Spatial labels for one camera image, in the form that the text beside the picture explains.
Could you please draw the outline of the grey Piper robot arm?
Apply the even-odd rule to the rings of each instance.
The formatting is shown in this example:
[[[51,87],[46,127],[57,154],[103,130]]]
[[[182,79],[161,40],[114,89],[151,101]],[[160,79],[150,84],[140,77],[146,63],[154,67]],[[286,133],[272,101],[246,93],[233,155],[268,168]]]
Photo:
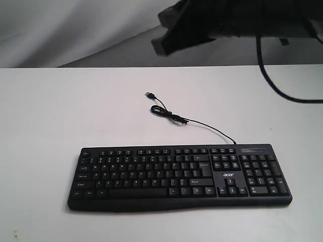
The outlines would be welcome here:
[[[322,40],[322,1],[178,1],[158,18],[167,31],[151,43],[163,56],[218,38]]]

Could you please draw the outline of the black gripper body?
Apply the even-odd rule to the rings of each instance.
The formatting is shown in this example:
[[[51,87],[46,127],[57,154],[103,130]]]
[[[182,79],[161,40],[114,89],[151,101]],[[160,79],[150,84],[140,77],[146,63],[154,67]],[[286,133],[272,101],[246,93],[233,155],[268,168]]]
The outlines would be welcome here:
[[[158,14],[166,33],[151,41],[159,56],[205,44],[222,37],[238,36],[234,29],[236,1],[178,1]]]

